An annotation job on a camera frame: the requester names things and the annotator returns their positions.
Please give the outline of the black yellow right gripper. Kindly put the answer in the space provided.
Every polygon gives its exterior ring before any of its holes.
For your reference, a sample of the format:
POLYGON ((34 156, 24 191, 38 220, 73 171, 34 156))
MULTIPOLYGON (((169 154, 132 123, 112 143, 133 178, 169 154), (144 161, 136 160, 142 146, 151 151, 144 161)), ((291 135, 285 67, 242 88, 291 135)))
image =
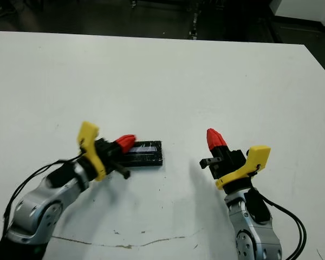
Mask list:
POLYGON ((244 155, 241 150, 231 151, 222 135, 209 128, 206 140, 212 158, 200 161, 202 169, 209 168, 216 187, 225 193, 234 193, 251 186, 251 178, 266 167, 271 148, 252 146, 244 155))

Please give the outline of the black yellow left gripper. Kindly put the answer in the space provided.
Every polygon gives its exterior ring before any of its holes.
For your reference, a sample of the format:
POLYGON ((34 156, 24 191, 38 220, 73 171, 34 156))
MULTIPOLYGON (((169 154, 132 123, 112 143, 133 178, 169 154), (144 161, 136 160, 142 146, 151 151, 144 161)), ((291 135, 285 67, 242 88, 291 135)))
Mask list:
POLYGON ((81 159, 87 164, 84 170, 90 172, 90 180, 102 181, 112 171, 128 179, 130 171, 120 164, 120 160, 134 146, 136 136, 127 134, 109 142, 98 138, 98 133, 97 125, 84 121, 77 136, 81 159))

